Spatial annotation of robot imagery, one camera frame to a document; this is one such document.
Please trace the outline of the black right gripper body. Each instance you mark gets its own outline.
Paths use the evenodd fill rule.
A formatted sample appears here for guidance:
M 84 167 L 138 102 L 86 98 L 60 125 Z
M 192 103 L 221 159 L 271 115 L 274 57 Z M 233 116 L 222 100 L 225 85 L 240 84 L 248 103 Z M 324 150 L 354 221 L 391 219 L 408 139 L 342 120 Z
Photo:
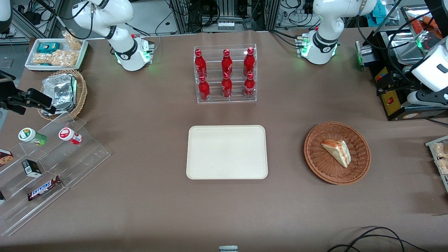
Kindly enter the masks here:
M 6 72 L 0 72 L 0 102 L 7 104 L 14 101 L 17 96 L 17 88 L 14 84 L 15 76 Z

